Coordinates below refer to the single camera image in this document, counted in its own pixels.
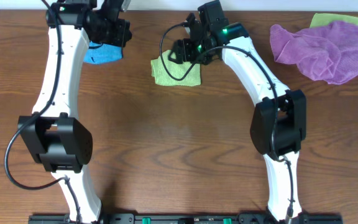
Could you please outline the green microfiber cloth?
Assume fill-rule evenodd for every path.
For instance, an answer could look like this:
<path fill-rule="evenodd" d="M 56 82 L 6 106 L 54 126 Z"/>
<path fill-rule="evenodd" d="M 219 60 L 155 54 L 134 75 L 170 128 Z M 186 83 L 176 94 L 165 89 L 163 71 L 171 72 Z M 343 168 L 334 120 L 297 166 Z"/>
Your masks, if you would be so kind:
<path fill-rule="evenodd" d="M 190 62 L 183 62 L 182 64 L 176 64 L 168 59 L 170 50 L 166 50 L 162 53 L 163 60 L 166 68 L 174 78 L 181 78 L 185 72 L 191 67 Z M 201 69 L 200 64 L 190 70 L 187 76 L 182 81 L 172 79 L 163 67 L 161 58 L 158 57 L 150 61 L 152 76 L 154 77 L 155 83 L 160 86 L 198 86 L 201 85 Z"/>

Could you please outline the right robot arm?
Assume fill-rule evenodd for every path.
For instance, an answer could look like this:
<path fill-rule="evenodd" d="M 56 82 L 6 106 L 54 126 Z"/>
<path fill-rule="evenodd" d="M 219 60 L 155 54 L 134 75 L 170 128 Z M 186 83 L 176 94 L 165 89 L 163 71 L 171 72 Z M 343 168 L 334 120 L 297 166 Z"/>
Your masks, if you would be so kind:
<path fill-rule="evenodd" d="M 223 12 L 198 10 L 179 25 L 189 38 L 174 43 L 168 59 L 176 64 L 209 64 L 222 60 L 239 78 L 254 104 L 250 136 L 267 167 L 268 222 L 299 223 L 296 169 L 306 137 L 306 97 L 292 91 L 268 68 L 240 23 L 229 23 Z"/>

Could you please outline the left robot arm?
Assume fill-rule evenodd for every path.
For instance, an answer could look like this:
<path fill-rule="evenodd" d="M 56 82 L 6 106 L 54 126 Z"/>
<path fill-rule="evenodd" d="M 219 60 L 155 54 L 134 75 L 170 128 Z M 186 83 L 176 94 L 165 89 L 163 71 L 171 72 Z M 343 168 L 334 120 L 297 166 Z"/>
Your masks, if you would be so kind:
<path fill-rule="evenodd" d="M 60 184 L 70 212 L 64 223 L 102 223 L 88 164 L 93 137 L 78 120 L 81 69 L 90 43 L 125 47 L 130 23 L 119 18 L 129 1 L 57 1 L 45 15 L 49 50 L 40 95 L 30 116 L 20 116 L 18 135 L 33 160 Z"/>

